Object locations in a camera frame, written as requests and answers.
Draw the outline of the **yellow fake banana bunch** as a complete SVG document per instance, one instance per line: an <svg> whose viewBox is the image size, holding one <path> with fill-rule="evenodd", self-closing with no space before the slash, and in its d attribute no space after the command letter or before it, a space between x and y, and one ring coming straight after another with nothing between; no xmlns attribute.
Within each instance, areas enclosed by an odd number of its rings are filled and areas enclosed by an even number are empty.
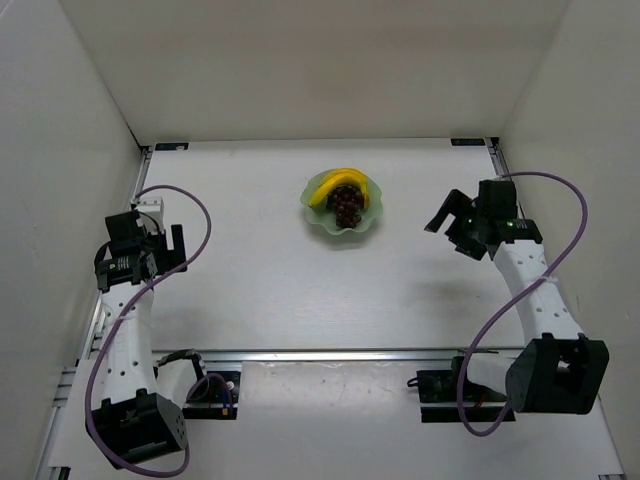
<svg viewBox="0 0 640 480"><path fill-rule="evenodd" d="M364 208L367 209L369 207L368 177L360 170L347 167L330 171L312 193L307 201L308 206L311 208L317 207L333 190L343 186L357 188L362 195Z"/></svg>

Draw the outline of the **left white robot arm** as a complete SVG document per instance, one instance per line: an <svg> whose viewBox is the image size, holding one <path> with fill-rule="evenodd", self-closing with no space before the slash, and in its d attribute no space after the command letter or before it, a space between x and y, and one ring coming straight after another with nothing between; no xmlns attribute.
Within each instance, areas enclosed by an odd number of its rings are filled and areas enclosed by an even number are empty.
<svg viewBox="0 0 640 480"><path fill-rule="evenodd" d="M91 418L99 439L120 469L186 448L183 408L192 387L206 375L193 349L156 360L151 348L149 283L172 268L186 271L180 225L166 228L160 201L132 205L105 219L108 242L94 258L100 299L105 308L106 355L93 392Z"/></svg>

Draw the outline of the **dark red fake grapes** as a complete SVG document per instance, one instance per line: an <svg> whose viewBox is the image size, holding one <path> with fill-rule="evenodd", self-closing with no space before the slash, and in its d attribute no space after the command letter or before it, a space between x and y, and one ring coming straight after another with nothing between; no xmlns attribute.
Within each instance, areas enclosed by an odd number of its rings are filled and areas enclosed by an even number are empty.
<svg viewBox="0 0 640 480"><path fill-rule="evenodd" d="M326 208L334 214L339 229L355 228L362 220L362 195L355 187L338 187L327 196Z"/></svg>

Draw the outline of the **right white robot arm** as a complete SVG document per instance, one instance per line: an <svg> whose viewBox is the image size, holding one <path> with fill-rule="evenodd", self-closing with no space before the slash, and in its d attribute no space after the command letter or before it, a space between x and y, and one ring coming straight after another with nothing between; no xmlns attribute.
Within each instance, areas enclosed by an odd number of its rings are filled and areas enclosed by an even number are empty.
<svg viewBox="0 0 640 480"><path fill-rule="evenodd" d="M583 233L576 232L563 252L547 261L536 222L519 216L516 187L503 179L481 181L475 198L451 190L426 231L437 232L447 217L453 221L445 235L456 251L474 260L489 257L512 295L455 367L457 401L478 386L505 396L514 412L588 414L609 351L603 341L586 336L552 278ZM480 351L481 339L510 309L520 319L524 349L513 359Z"/></svg>

